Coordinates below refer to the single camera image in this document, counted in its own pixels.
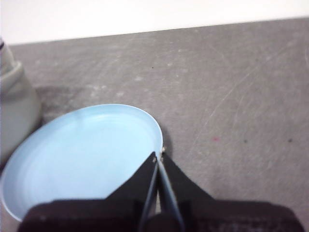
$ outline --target white background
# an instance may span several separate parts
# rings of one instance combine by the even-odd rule
[[[1,0],[1,35],[20,44],[309,16],[309,0]]]

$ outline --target white plastic bottle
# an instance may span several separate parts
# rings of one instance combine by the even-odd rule
[[[41,102],[25,77],[21,62],[15,61],[9,47],[0,40],[0,166],[41,122]]]

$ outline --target gray concrete surface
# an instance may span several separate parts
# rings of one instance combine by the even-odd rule
[[[13,46],[44,121],[124,103],[220,199],[292,208],[309,230],[309,19]],[[13,231],[2,216],[3,231]]]

